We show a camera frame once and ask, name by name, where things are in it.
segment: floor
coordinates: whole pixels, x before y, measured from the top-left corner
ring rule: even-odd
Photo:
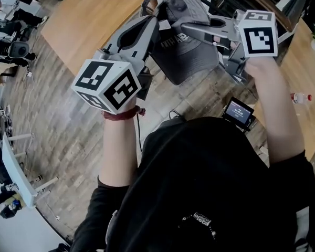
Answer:
[[[57,4],[55,0],[43,3],[50,12]],[[33,51],[38,55],[30,67],[33,79],[26,78],[26,69],[20,68],[17,76],[8,80],[2,104],[10,104],[15,134],[29,132],[29,104],[30,126],[35,139],[28,156],[21,161],[30,179],[38,174],[45,180],[59,177],[51,187],[51,194],[37,206],[56,230],[71,239],[86,215],[91,193],[97,186],[103,117],[70,89],[74,76],[39,31],[31,36],[30,45],[34,45]],[[146,101],[139,102],[147,112],[140,118],[142,143],[167,119],[171,109],[187,119],[219,117],[231,96],[247,104],[257,100],[252,80],[246,86],[235,84],[221,68],[199,72],[180,86],[174,86],[152,60],[148,61],[148,67],[154,78]],[[263,126],[254,122],[247,137],[260,153],[259,148],[266,145]],[[29,140],[17,141],[15,152],[23,152],[29,144]]]

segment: forearm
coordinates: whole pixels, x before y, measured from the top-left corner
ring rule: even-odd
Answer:
[[[265,117],[270,163],[300,154],[305,149],[289,89],[279,68],[255,78]]]
[[[138,167],[134,120],[105,120],[99,180],[109,186],[128,186]]]

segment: device screen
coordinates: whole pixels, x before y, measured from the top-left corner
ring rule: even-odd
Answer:
[[[250,111],[246,110],[244,107],[240,106],[234,101],[231,101],[225,113],[237,119],[242,124],[245,124],[251,115]]]

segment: wooden table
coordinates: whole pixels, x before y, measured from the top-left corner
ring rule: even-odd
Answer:
[[[64,0],[41,34],[76,75],[83,62],[140,7],[143,0]]]
[[[295,105],[308,160],[315,152],[315,50],[311,48],[311,41],[311,31],[300,19],[294,38],[280,67],[292,93],[303,92],[313,96],[312,101],[307,105]],[[257,102],[254,115],[265,125],[262,113],[260,102]]]

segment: white desk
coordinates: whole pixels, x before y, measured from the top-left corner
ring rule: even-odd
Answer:
[[[25,153],[14,155],[11,149],[11,145],[9,143],[9,140],[17,140],[21,138],[22,136],[17,136],[17,137],[13,136],[11,138],[8,138],[6,133],[4,134],[3,140],[2,140],[2,160],[9,174],[10,179],[12,179],[12,182],[14,183],[15,187],[18,190],[18,193],[21,195],[26,205],[29,208],[33,208],[35,199],[39,195],[38,192],[42,191],[42,189],[46,188],[50,184],[56,182],[58,178],[56,177],[36,189],[32,187],[29,180],[23,173],[18,161],[16,160],[16,157],[18,155],[25,154]]]

